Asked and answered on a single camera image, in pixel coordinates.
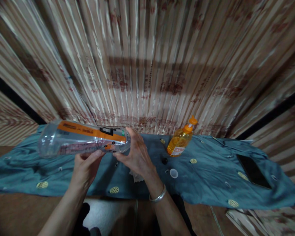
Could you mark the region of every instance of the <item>silver bracelet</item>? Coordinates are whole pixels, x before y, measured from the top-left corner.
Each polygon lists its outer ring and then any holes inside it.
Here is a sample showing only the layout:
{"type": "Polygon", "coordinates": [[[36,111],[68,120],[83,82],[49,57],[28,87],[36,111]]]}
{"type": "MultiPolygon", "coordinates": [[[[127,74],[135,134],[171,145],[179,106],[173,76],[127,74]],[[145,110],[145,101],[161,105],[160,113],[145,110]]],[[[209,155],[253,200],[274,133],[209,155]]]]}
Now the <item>silver bracelet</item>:
{"type": "Polygon", "coordinates": [[[166,193],[166,186],[164,184],[164,188],[163,188],[163,191],[161,192],[161,194],[155,199],[151,199],[151,195],[150,195],[149,199],[153,203],[158,203],[160,200],[163,199],[163,197],[165,196],[165,193],[166,193]]]}

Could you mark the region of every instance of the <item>orange label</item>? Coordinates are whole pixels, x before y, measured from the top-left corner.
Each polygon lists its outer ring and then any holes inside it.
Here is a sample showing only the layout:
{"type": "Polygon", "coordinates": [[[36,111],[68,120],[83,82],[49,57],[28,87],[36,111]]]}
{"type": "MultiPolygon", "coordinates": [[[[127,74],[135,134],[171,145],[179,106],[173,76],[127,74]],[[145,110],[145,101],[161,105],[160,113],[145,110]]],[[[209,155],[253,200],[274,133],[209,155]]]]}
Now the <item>orange label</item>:
{"type": "Polygon", "coordinates": [[[68,122],[68,121],[61,121],[60,124],[58,125],[57,129],[61,129],[63,131],[71,132],[71,133],[76,133],[76,134],[82,134],[82,135],[87,135],[91,137],[98,137],[98,138],[104,138],[107,140],[113,140],[121,143],[126,143],[126,137],[117,135],[117,134],[106,134],[104,132],[101,132],[98,129],[93,129],[89,128],[84,125],[80,125],[77,123],[73,122],[68,122]]]}

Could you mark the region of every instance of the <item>plastic bottle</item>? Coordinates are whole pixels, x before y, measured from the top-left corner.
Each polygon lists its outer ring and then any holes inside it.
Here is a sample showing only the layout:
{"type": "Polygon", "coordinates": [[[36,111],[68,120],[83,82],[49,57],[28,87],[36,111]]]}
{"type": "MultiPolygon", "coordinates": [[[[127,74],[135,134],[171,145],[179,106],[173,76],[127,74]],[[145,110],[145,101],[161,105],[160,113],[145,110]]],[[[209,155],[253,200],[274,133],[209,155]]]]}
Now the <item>plastic bottle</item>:
{"type": "Polygon", "coordinates": [[[55,120],[46,125],[38,140],[41,157],[104,152],[126,152],[130,135],[125,128],[104,128],[76,122],[55,120]]]}
{"type": "Polygon", "coordinates": [[[176,130],[167,147],[167,153],[170,156],[178,157],[181,155],[186,146],[189,144],[192,138],[193,126],[197,123],[198,121],[194,118],[194,116],[192,116],[187,125],[181,129],[176,130]]]}

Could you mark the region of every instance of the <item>smartphone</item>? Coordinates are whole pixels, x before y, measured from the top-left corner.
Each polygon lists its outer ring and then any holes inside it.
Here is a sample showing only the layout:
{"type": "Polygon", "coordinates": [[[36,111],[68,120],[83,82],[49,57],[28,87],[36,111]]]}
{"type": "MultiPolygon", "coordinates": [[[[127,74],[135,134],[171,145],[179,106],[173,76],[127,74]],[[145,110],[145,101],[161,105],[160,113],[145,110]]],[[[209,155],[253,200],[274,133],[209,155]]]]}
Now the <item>smartphone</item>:
{"type": "Polygon", "coordinates": [[[253,159],[242,155],[237,155],[237,158],[251,183],[267,189],[272,189],[253,159]]]}

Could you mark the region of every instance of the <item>dish soap bottle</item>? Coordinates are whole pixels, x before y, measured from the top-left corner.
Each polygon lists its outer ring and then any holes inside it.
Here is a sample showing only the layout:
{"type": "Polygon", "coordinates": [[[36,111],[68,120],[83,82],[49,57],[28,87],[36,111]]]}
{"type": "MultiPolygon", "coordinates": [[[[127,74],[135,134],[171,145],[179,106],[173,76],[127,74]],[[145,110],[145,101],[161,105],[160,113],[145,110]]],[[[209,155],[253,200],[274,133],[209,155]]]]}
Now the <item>dish soap bottle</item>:
{"type": "Polygon", "coordinates": [[[172,157],[178,157],[184,151],[192,138],[192,129],[198,121],[191,117],[189,123],[183,128],[176,130],[173,138],[168,144],[167,153],[172,157]]]}

